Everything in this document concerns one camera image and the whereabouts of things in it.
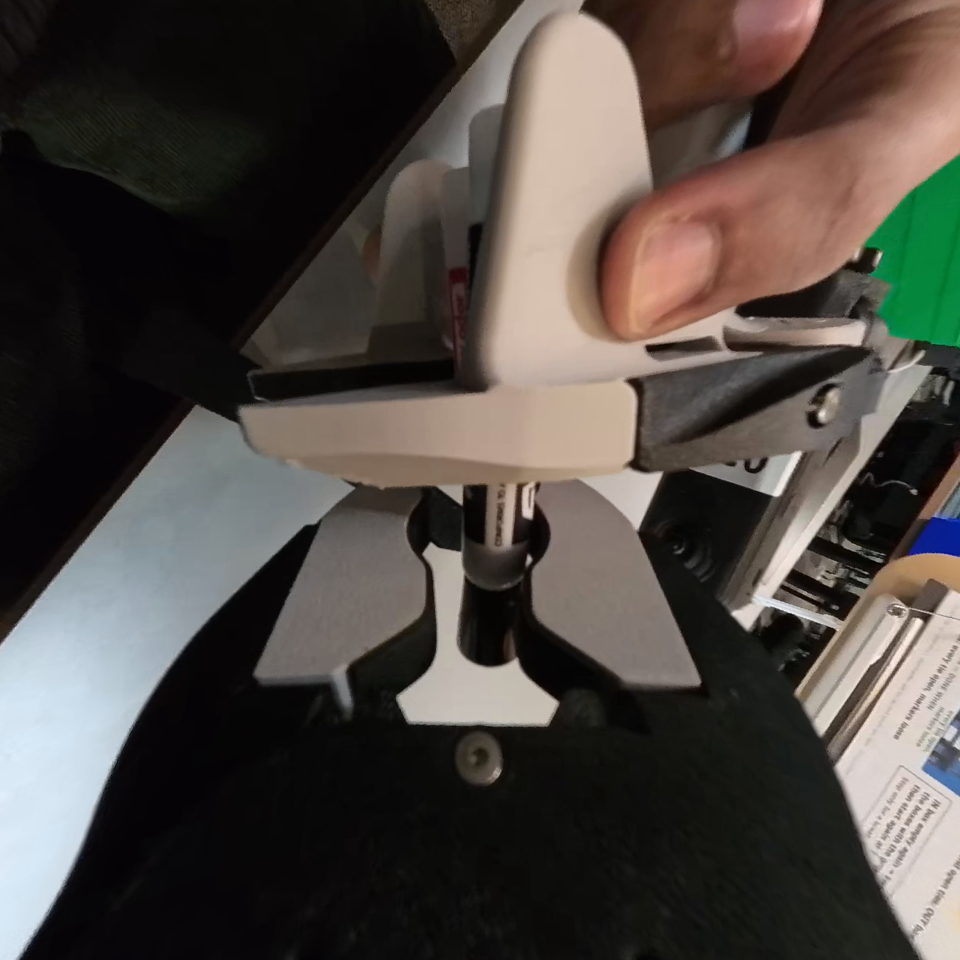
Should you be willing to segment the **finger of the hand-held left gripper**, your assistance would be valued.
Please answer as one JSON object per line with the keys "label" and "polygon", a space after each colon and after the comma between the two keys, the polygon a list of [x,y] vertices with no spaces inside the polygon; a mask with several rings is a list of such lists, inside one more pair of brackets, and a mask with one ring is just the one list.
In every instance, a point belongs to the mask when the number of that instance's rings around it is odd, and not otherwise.
{"label": "finger of the hand-held left gripper", "polygon": [[447,266],[442,194],[447,163],[420,159],[393,179],[381,222],[370,350],[447,351]]}
{"label": "finger of the hand-held left gripper", "polygon": [[640,399],[626,381],[558,386],[418,383],[247,404],[258,455],[378,489],[564,482],[634,460]]}

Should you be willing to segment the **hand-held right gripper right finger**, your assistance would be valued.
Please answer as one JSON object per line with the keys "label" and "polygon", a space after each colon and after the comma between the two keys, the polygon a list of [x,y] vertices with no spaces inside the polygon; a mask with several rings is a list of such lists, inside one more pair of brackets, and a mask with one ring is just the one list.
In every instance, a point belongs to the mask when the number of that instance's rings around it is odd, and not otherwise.
{"label": "hand-held right gripper right finger", "polygon": [[546,543],[528,568],[535,629],[626,690],[696,690],[701,678],[637,527],[583,481],[540,487]]}

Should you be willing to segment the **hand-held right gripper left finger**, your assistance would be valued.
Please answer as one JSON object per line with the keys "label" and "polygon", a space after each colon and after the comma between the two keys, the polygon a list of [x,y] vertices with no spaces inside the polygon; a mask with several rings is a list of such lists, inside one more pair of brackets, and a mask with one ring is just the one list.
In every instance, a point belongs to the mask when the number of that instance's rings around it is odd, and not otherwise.
{"label": "hand-held right gripper left finger", "polygon": [[437,652],[419,487],[357,486],[316,534],[254,678],[322,687],[339,714],[372,712],[426,673]]}

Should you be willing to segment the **red dry erase marker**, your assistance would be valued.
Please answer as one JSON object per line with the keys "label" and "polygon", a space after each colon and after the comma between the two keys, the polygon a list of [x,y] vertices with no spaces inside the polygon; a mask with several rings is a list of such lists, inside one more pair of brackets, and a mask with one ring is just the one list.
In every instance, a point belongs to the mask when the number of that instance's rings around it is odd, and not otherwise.
{"label": "red dry erase marker", "polygon": [[450,316],[450,342],[459,366],[466,335],[471,287],[471,173],[449,170],[440,192],[440,228]]}

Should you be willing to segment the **black dry erase marker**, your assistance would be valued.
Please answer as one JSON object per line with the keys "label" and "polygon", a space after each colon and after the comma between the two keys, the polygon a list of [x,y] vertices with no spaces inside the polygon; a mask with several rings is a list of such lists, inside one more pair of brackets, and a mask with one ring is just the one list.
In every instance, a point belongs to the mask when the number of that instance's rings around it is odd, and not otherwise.
{"label": "black dry erase marker", "polygon": [[516,657],[514,632],[539,487],[525,483],[462,489],[464,582],[458,643],[477,666],[504,666]]}

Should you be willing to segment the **person's left hand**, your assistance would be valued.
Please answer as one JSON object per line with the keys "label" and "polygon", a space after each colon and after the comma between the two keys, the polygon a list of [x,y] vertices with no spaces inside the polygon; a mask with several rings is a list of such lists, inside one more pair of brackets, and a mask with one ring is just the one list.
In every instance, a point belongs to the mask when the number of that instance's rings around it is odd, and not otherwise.
{"label": "person's left hand", "polygon": [[790,79],[768,138],[642,198],[601,268],[634,341],[793,293],[958,156],[954,1],[585,2],[635,65],[649,131]]}

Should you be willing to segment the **black speaker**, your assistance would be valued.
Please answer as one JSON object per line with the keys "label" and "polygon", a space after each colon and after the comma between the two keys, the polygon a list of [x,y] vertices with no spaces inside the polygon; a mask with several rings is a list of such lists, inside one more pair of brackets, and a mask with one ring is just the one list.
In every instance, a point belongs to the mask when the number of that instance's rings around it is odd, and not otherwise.
{"label": "black speaker", "polygon": [[639,530],[661,542],[710,592],[725,598],[772,498],[685,470],[660,479]]}

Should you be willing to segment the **dark olive trousers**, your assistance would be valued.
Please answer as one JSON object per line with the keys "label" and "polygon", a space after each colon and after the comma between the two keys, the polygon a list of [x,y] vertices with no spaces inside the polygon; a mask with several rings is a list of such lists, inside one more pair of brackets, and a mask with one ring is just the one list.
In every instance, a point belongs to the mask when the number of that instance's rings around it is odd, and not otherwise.
{"label": "dark olive trousers", "polygon": [[2,129],[221,233],[324,217],[454,66],[426,2],[2,2]]}

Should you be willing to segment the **blue box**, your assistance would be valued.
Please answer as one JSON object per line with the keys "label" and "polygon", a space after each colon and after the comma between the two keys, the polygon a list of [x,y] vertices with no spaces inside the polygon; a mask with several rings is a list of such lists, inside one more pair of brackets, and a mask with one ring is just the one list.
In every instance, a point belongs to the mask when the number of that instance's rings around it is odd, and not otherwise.
{"label": "blue box", "polygon": [[960,520],[950,517],[931,517],[918,533],[909,548],[909,556],[945,555],[960,556]]}

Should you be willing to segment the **printed paper sheet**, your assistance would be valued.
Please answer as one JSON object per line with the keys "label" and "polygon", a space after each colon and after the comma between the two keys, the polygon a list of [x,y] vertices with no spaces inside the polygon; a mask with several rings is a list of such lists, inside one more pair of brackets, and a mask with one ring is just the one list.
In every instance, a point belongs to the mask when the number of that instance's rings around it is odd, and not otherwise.
{"label": "printed paper sheet", "polygon": [[959,957],[958,591],[928,581],[835,765],[872,875],[920,958]]}

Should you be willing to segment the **green cloth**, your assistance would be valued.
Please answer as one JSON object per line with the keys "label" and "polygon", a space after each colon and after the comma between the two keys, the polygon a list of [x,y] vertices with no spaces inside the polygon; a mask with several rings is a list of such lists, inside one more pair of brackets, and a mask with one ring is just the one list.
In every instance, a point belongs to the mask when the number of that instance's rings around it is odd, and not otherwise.
{"label": "green cloth", "polygon": [[891,334],[959,345],[959,159],[911,191],[871,234],[890,286],[879,308]]}

